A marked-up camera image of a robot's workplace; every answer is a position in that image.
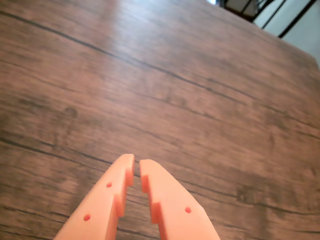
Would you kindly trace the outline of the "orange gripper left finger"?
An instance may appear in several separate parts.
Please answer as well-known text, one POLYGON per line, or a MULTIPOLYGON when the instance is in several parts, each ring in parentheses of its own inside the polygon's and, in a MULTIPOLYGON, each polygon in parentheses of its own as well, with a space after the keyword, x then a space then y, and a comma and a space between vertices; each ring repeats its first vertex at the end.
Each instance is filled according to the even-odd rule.
POLYGON ((134 180, 133 154, 123 154, 105 171, 65 222, 56 240, 114 240, 134 180))

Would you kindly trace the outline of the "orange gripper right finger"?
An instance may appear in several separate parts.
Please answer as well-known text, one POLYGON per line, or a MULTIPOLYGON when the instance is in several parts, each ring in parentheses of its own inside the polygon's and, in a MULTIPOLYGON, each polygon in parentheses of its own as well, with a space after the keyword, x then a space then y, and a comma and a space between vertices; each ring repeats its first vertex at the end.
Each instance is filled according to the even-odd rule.
POLYGON ((150 218, 162 240, 218 240, 210 218, 196 199, 159 163, 139 161, 141 187, 150 218))

